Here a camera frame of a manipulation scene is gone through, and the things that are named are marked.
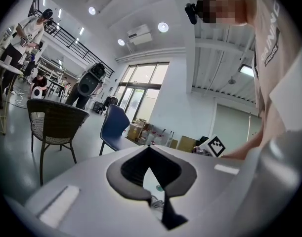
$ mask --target ceiling air conditioning unit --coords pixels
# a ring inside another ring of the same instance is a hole
[[[152,35],[147,25],[142,25],[128,31],[128,38],[134,45],[139,45],[151,41]]]

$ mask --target gray floor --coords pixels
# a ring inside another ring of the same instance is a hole
[[[20,105],[27,101],[27,91],[29,86],[21,79],[15,82],[14,90],[18,93],[24,92],[24,98]],[[20,96],[11,95],[10,103],[16,104],[15,99]],[[50,95],[50,100],[58,101],[57,94]],[[8,105],[7,111],[7,134],[0,133],[0,188],[1,191],[23,204],[29,196],[40,188],[39,163],[41,141],[34,138],[34,153],[31,153],[31,130],[28,111],[26,106]],[[89,118],[78,130],[73,147],[78,162],[99,156],[102,140],[100,130],[104,121],[104,116],[98,115],[91,110]],[[104,154],[113,152],[108,146],[104,147]],[[46,184],[51,179],[60,175],[67,169],[74,166],[71,152],[59,146],[50,146],[44,154],[43,160],[43,183]],[[156,195],[159,199],[164,199],[164,192],[156,190],[158,185],[152,172],[149,170],[144,179],[144,187]]]

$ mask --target black fisheye border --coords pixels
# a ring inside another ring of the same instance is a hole
[[[16,0],[0,0],[0,21]],[[292,19],[302,34],[302,0],[280,0],[289,11]],[[282,211],[261,236],[277,236],[291,232],[294,236],[302,235],[302,184]],[[0,190],[0,233],[5,236],[23,235],[33,236],[27,228],[16,218],[5,202]]]

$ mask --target wicker chair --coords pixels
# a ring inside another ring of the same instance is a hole
[[[43,184],[43,156],[50,145],[59,145],[71,150],[74,163],[76,162],[72,140],[80,125],[89,117],[89,113],[69,105],[45,100],[31,99],[27,101],[27,108],[31,122],[33,153],[33,136],[42,141],[40,156],[40,184]]]

